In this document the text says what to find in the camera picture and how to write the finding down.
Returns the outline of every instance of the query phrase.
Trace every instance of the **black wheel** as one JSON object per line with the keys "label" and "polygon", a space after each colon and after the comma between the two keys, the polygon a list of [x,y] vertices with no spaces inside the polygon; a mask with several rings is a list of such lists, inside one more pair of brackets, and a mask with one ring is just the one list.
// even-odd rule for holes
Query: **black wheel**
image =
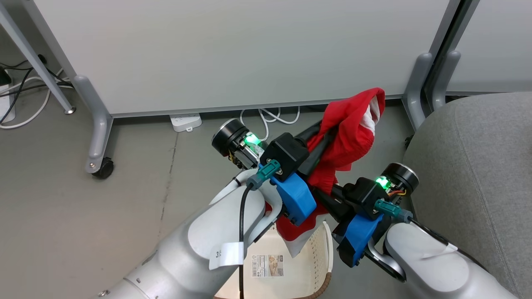
{"label": "black wheel", "polygon": [[114,170],[114,162],[111,161],[111,158],[105,157],[102,160],[102,166],[100,167],[98,171],[93,173],[93,176],[97,177],[98,179],[104,180],[113,173],[113,170]]}
{"label": "black wheel", "polygon": [[414,137],[414,135],[410,136],[410,137],[407,137],[405,140],[404,140],[404,148],[408,148],[408,146],[410,145],[410,142],[412,141],[412,138]]}

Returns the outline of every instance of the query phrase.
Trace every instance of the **gray chair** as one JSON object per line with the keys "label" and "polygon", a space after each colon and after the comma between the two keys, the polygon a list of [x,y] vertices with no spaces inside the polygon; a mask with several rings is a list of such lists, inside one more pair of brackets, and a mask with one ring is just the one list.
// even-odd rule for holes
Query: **gray chair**
{"label": "gray chair", "polygon": [[404,163],[420,180],[418,220],[532,298],[532,93],[446,104],[415,133]]}

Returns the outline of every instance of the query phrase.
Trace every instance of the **gray table leg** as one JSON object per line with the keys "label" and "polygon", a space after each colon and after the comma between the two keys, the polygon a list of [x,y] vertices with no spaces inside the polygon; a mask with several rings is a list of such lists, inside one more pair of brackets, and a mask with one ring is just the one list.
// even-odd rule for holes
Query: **gray table leg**
{"label": "gray table leg", "polygon": [[417,131],[419,126],[425,121],[425,113],[421,107],[421,88],[430,70],[432,61],[432,54],[430,53],[424,53],[418,56],[402,98],[404,108],[414,127],[414,131]]}
{"label": "gray table leg", "polygon": [[2,27],[4,27],[5,31],[7,32],[7,34],[9,34],[11,39],[13,39],[17,47],[20,49],[22,54],[24,54],[26,59],[31,63],[33,68],[35,68],[39,76],[43,79],[44,83],[48,86],[48,88],[55,96],[55,98],[59,101],[61,106],[63,106],[63,108],[65,109],[65,114],[74,113],[74,111],[76,111],[76,108],[70,105],[70,103],[67,101],[67,98],[65,98],[63,92],[55,83],[55,78],[53,78],[48,73],[46,67],[43,65],[39,57],[37,57],[37,54],[31,48],[29,42],[26,40],[19,27],[17,27],[11,16],[8,14],[2,3],[0,3],[0,24],[2,25]]}
{"label": "gray table leg", "polygon": [[445,105],[445,94],[447,93],[447,86],[451,81],[454,69],[458,65],[458,60],[460,60],[460,56],[461,54],[458,51],[450,51],[449,53],[447,53],[432,89],[426,90],[432,111],[436,111],[443,107],[443,105]]}
{"label": "gray table leg", "polygon": [[105,148],[107,147],[107,140],[109,139],[109,133],[113,125],[113,118],[109,115],[94,86],[90,83],[89,78],[77,75],[74,77],[72,83],[74,83],[79,95],[83,98],[93,114],[93,137],[90,141],[89,158],[85,164],[85,170],[88,173],[99,176],[98,172],[101,167],[106,166],[102,164],[102,161],[104,161]]}

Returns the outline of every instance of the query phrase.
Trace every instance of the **teal connector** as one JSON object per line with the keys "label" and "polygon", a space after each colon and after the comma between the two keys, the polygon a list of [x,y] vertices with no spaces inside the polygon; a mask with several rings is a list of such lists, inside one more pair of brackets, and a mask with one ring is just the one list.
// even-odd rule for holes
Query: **teal connector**
{"label": "teal connector", "polygon": [[375,210],[394,218],[397,218],[401,212],[401,208],[398,205],[385,200],[377,200],[375,203]]}
{"label": "teal connector", "polygon": [[262,186],[262,183],[269,180],[277,171],[281,169],[281,164],[277,160],[271,160],[261,167],[256,174],[247,179],[247,185],[253,184],[251,190],[255,191]]}
{"label": "teal connector", "polygon": [[377,200],[374,206],[376,211],[382,212],[384,215],[397,218],[401,222],[410,223],[410,219],[413,217],[412,212],[401,209],[400,206],[387,202],[385,200]]}

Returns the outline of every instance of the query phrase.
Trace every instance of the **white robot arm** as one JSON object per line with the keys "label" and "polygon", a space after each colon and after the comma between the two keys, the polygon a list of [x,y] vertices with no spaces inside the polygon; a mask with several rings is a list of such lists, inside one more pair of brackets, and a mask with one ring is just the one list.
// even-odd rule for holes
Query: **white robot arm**
{"label": "white robot arm", "polygon": [[[332,236],[339,257],[350,267],[366,256],[420,299],[515,298],[467,253],[396,204],[418,184],[408,167],[392,163],[377,180],[359,178],[356,184],[334,186],[331,194],[310,188],[304,178],[331,140],[326,136],[309,153],[305,140],[319,125],[295,138],[283,134],[270,145],[260,143],[238,120],[222,125],[213,146],[248,170],[95,299],[211,299],[243,264],[247,248],[279,217],[300,225],[316,208],[315,200],[339,222]],[[272,207],[269,213],[266,202]],[[392,219],[401,223],[392,225]],[[380,253],[375,243],[385,235]]]}
{"label": "white robot arm", "polygon": [[[242,183],[251,173],[254,171],[241,173]],[[94,299],[213,298],[238,268],[228,265],[209,270],[212,249],[238,241],[238,213],[245,186],[237,187],[233,180],[228,187],[221,192],[226,193],[223,198],[215,198],[211,205],[183,222],[130,274]],[[258,226],[266,219],[265,202],[279,201],[270,184],[249,193],[244,216],[245,248],[254,240],[253,231],[269,227]],[[515,298],[484,269],[412,223],[393,225],[385,244],[390,256],[374,252],[375,257],[393,259],[404,271],[405,283],[416,298]]]}

